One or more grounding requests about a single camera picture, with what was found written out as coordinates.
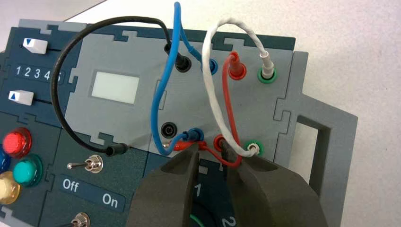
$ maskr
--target control panel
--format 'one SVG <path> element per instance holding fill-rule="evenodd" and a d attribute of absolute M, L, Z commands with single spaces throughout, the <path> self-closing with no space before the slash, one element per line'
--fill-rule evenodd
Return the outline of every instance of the control panel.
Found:
<path fill-rule="evenodd" d="M 94 153 L 63 129 L 50 93 L 53 66 L 87 26 L 22 19 L 0 53 L 0 221 L 11 227 L 123 227 L 142 178 L 179 153 L 159 154 L 150 128 L 149 111 L 168 56 L 160 51 L 166 41 L 159 28 L 102 27 L 71 49 L 58 74 L 61 111 L 79 138 L 96 148 L 124 143 L 128 151 L 113 157 Z M 202 50 L 206 32 L 186 34 Z M 211 50 L 215 87 L 222 87 L 228 54 L 240 53 L 246 76 L 229 81 L 237 130 L 241 144 L 257 147 L 267 160 L 288 167 L 297 122 L 319 130 L 309 184 L 329 226 L 338 227 L 357 118 L 302 94 L 308 53 L 294 51 L 295 38 L 258 37 L 274 62 L 274 80 L 258 77 L 257 48 L 246 34 L 217 32 Z M 192 65 L 186 72 L 174 68 L 163 92 L 162 140 L 168 147 L 177 132 L 198 128 L 203 141 L 213 145 L 221 131 L 201 63 L 184 44 L 179 53 Z M 222 89 L 216 89 L 216 97 L 224 102 Z M 223 165 L 206 151 L 200 152 L 192 196 L 192 226 L 236 226 Z"/>

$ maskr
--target red wire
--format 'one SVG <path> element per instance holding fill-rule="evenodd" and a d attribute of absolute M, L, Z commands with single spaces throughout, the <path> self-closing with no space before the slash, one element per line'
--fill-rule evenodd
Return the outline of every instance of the red wire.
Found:
<path fill-rule="evenodd" d="M 226 103 L 226 109 L 227 109 L 227 115 L 228 115 L 228 121 L 230 122 L 230 128 L 231 128 L 231 133 L 233 134 L 234 140 L 237 142 L 238 145 L 240 145 L 239 142 L 239 137 L 238 137 L 238 132 L 235 126 L 235 120 L 234 120 L 234 114 L 233 114 L 233 108 L 231 107 L 231 101 L 230 101 L 230 93 L 228 90 L 228 67 L 230 65 L 230 62 L 234 60 L 235 55 L 233 52 L 231 52 L 226 60 L 224 61 L 223 65 L 223 93 L 224 93 L 224 101 Z M 210 149 L 206 144 L 199 144 L 199 148 L 202 150 L 207 150 L 209 153 L 211 153 L 215 158 L 217 158 L 222 164 L 229 166 L 229 167 L 238 167 L 241 164 L 242 161 L 242 156 L 238 155 L 237 159 L 235 162 L 227 162 L 224 160 L 222 157 L 220 157 L 214 150 Z"/>

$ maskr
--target round button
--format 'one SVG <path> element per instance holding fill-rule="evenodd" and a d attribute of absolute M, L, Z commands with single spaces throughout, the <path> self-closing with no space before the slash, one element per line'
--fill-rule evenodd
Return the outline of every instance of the round button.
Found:
<path fill-rule="evenodd" d="M 12 204 L 17 200 L 21 186 L 14 181 L 12 172 L 0 174 L 0 204 Z"/>
<path fill-rule="evenodd" d="M 3 150 L 13 158 L 22 158 L 31 150 L 32 137 L 26 128 L 16 128 L 3 139 Z"/>
<path fill-rule="evenodd" d="M 3 149 L 7 154 L 16 154 L 21 152 L 24 145 L 24 136 L 18 132 L 9 133 L 3 139 Z"/>
<path fill-rule="evenodd" d="M 0 179 L 0 199 L 6 198 L 10 194 L 10 186 L 7 180 Z"/>
<path fill-rule="evenodd" d="M 36 168 L 30 160 L 18 162 L 14 167 L 14 180 L 22 185 L 30 184 L 35 177 Z"/>
<path fill-rule="evenodd" d="M 22 186 L 36 185 L 42 178 L 42 162 L 37 155 L 29 155 L 19 161 L 13 170 L 14 180 Z"/>
<path fill-rule="evenodd" d="M 10 167 L 10 156 L 0 149 L 0 174 L 7 171 Z"/>

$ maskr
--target table surface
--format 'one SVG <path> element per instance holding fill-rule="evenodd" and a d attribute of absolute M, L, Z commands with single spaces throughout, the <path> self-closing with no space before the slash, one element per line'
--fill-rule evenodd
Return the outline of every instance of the table surface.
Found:
<path fill-rule="evenodd" d="M 180 1 L 183 27 L 207 30 L 223 17 L 261 35 L 296 38 L 309 52 L 303 92 L 358 116 L 343 227 L 401 226 L 401 2 L 366 0 Z M 94 23 L 147 16 L 173 27 L 174 1 L 107 0 L 71 19 Z M 242 32 L 234 26 L 219 31 Z M 316 131 L 298 125 L 291 169 L 306 179 Z"/>

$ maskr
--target number 1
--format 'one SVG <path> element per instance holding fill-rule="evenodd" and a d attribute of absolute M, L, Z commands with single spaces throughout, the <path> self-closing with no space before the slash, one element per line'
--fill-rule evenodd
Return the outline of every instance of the number 1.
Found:
<path fill-rule="evenodd" d="M 196 197 L 199 197 L 199 195 L 201 194 L 201 187 L 202 187 L 202 184 L 198 184 L 195 186 L 195 188 L 198 189 L 196 191 Z"/>

